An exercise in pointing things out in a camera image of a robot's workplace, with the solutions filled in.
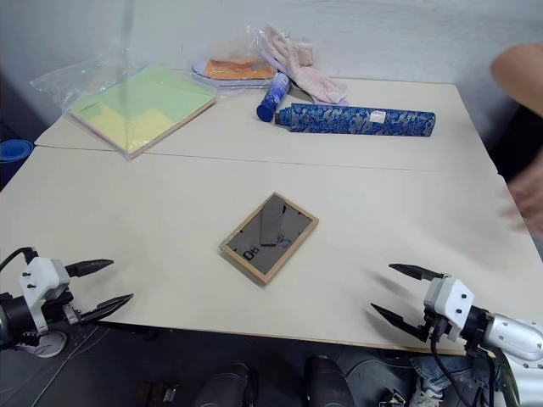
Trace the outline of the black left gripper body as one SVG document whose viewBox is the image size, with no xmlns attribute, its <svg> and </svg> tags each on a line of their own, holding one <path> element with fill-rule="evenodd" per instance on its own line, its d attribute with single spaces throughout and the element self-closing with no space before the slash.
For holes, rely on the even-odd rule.
<svg viewBox="0 0 543 407">
<path fill-rule="evenodd" d="M 67 321 L 70 325 L 82 323 L 81 312 L 72 304 L 72 292 L 66 288 L 57 298 L 48 299 L 42 306 L 42 313 L 48 325 Z"/>
</svg>

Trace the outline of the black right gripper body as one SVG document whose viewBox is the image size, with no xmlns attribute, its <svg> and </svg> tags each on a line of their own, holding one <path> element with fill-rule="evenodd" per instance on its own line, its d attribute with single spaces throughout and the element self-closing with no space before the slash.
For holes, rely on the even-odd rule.
<svg viewBox="0 0 543 407">
<path fill-rule="evenodd" d="M 427 342 L 429 338 L 439 340 L 450 330 L 450 322 L 447 317 L 437 314 L 430 309 L 425 309 L 423 324 L 419 327 L 419 330 L 418 338 L 422 342 Z"/>
</svg>

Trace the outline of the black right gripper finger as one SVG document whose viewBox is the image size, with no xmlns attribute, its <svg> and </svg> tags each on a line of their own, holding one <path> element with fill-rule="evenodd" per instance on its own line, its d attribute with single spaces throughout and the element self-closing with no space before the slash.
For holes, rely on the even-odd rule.
<svg viewBox="0 0 543 407">
<path fill-rule="evenodd" d="M 431 282 L 433 279 L 436 278 L 445 278 L 445 275 L 442 273 L 437 273 L 417 265 L 390 264 L 389 268 L 419 281 L 425 280 Z"/>
<path fill-rule="evenodd" d="M 429 336 L 429 324 L 425 323 L 423 326 L 412 326 L 405 322 L 404 318 L 393 311 L 385 309 L 379 305 L 371 303 L 371 306 L 391 325 L 400 329 L 401 331 L 415 337 L 421 342 L 426 342 Z"/>
</svg>

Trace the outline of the person's bare hand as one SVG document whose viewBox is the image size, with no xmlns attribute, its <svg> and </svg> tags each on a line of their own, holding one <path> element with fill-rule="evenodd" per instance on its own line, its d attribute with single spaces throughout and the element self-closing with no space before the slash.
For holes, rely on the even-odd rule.
<svg viewBox="0 0 543 407">
<path fill-rule="evenodd" d="M 514 206 L 502 210 L 501 216 L 512 218 L 519 213 L 528 230 L 542 237 L 542 152 L 507 184 L 507 188 Z"/>
</svg>

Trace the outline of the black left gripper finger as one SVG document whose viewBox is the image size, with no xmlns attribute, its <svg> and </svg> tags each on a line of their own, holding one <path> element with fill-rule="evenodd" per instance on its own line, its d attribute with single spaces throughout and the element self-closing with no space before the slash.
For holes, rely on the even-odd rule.
<svg viewBox="0 0 543 407">
<path fill-rule="evenodd" d="M 111 259 L 91 259 L 67 265 L 65 269 L 69 277 L 83 277 L 96 273 L 113 263 Z"/>
<path fill-rule="evenodd" d="M 81 314 L 79 323 L 82 325 L 94 323 L 100 321 L 116 312 L 118 309 L 128 303 L 134 294 L 129 293 L 119 297 L 112 298 L 97 305 L 97 307 L 91 311 Z"/>
</svg>

